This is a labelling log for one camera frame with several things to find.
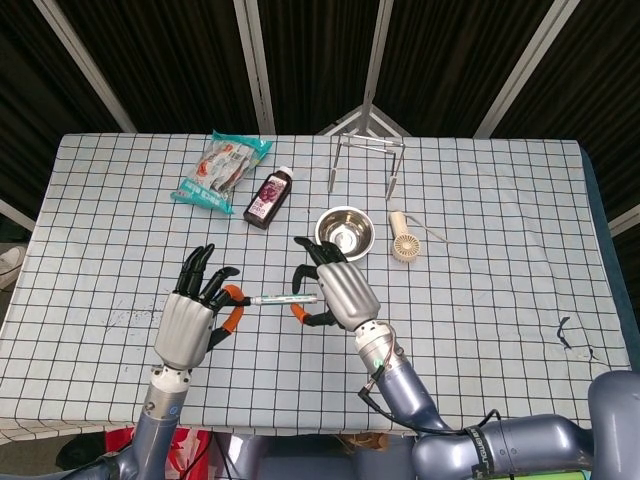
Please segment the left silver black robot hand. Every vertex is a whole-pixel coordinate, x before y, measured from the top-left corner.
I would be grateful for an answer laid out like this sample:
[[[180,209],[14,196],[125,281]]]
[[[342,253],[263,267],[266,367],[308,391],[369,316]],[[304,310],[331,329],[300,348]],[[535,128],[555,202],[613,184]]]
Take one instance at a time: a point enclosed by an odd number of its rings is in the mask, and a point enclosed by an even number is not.
[[[204,282],[204,273],[215,250],[199,246],[184,261],[177,283],[162,313],[154,349],[174,370],[197,367],[205,355],[236,330],[248,298],[226,280],[239,273],[225,266]]]

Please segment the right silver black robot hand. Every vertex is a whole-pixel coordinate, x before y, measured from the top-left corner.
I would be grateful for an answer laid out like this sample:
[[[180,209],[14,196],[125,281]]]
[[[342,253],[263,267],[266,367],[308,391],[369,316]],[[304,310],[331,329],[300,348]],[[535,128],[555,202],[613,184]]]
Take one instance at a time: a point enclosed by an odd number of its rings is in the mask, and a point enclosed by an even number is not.
[[[294,271],[292,292],[297,295],[302,280],[315,280],[324,296],[327,310],[320,314],[310,314],[295,303],[291,306],[293,315],[303,325],[331,326],[353,332],[364,323],[375,320],[380,311],[380,303],[360,269],[350,263],[338,246],[329,241],[314,243],[307,237],[296,236],[294,241],[301,245],[313,260],[314,265],[299,265]]]

